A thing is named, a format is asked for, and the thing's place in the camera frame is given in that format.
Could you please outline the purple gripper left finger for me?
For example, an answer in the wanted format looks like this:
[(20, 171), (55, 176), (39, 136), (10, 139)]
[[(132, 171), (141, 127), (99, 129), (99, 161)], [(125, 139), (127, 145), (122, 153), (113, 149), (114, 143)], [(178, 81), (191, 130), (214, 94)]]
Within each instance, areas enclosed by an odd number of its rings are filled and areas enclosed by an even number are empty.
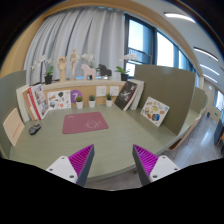
[(94, 145), (91, 144), (69, 157), (59, 157), (47, 168), (47, 171), (81, 187), (84, 187), (94, 158), (94, 154)]

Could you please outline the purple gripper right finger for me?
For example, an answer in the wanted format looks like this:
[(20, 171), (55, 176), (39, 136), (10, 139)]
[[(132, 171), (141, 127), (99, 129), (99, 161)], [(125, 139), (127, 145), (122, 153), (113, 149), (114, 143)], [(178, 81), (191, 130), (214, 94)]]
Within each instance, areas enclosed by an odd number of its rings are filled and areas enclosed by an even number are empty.
[(156, 156), (136, 144), (132, 154), (143, 186), (180, 170), (167, 156)]

